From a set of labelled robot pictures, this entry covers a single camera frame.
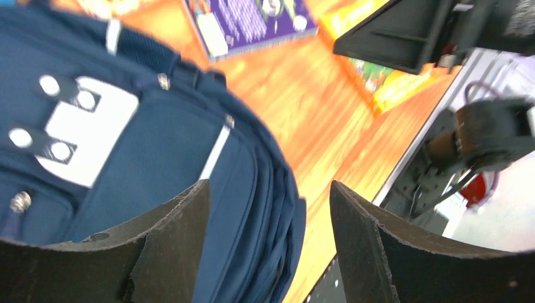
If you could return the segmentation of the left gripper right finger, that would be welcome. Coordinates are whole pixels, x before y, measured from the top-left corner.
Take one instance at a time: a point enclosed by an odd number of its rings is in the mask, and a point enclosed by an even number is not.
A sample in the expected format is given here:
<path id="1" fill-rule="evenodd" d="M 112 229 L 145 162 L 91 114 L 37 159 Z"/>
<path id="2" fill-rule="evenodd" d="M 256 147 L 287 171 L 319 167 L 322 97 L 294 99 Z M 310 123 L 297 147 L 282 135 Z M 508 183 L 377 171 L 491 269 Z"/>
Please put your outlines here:
<path id="1" fill-rule="evenodd" d="M 333 181 L 330 212 L 348 302 L 533 302 L 534 253 L 434 234 Z"/>

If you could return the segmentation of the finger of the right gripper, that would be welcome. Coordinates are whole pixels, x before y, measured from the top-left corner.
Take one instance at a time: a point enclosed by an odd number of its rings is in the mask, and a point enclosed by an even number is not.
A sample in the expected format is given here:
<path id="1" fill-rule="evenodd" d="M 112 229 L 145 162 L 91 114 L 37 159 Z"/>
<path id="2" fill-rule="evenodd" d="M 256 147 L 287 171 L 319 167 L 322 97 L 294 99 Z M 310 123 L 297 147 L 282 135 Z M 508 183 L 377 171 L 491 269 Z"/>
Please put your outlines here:
<path id="1" fill-rule="evenodd" d="M 445 29 L 457 1 L 388 1 L 335 40 L 333 53 L 419 74 L 446 46 Z"/>

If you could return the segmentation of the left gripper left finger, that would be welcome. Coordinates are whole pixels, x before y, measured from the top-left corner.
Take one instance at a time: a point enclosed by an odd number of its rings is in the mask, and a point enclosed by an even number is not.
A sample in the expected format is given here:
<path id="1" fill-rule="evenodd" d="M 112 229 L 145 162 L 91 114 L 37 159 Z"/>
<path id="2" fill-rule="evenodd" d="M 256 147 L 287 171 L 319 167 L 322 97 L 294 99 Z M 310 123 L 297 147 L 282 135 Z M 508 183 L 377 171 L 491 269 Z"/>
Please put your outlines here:
<path id="1" fill-rule="evenodd" d="M 1 301 L 191 302 L 209 209 L 201 180 L 84 242 L 1 241 Z"/>

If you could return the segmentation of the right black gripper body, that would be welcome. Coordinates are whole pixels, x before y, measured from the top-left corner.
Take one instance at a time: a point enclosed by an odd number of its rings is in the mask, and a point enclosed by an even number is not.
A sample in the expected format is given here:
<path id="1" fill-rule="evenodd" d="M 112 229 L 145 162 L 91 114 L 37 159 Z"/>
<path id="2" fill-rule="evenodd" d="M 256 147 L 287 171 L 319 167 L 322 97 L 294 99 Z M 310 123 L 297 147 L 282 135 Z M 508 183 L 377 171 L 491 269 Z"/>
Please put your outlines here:
<path id="1" fill-rule="evenodd" d="M 436 66 L 461 65 L 475 48 L 534 55 L 534 1 L 456 1 L 434 52 Z"/>

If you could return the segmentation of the purple paperback book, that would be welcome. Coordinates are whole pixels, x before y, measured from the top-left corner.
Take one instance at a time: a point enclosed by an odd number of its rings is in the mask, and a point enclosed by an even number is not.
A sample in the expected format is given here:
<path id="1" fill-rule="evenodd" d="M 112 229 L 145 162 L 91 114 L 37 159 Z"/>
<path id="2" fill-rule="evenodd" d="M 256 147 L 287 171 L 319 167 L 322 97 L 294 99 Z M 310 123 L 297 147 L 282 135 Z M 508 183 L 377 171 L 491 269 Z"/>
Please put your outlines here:
<path id="1" fill-rule="evenodd" d="M 318 32 L 304 1 L 192 0 L 183 4 L 211 62 Z"/>

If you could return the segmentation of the navy blue student backpack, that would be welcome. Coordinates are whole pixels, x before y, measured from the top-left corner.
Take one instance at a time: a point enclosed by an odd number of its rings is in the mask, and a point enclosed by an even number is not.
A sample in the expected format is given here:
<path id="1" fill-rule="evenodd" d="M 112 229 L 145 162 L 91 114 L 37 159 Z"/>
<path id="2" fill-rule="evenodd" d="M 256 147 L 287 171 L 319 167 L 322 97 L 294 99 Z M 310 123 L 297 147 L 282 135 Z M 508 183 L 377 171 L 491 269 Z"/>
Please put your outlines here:
<path id="1" fill-rule="evenodd" d="M 191 302 L 281 302 L 305 201 L 218 72 L 119 21 L 1 6 L 1 241 L 84 242 L 206 180 Z"/>

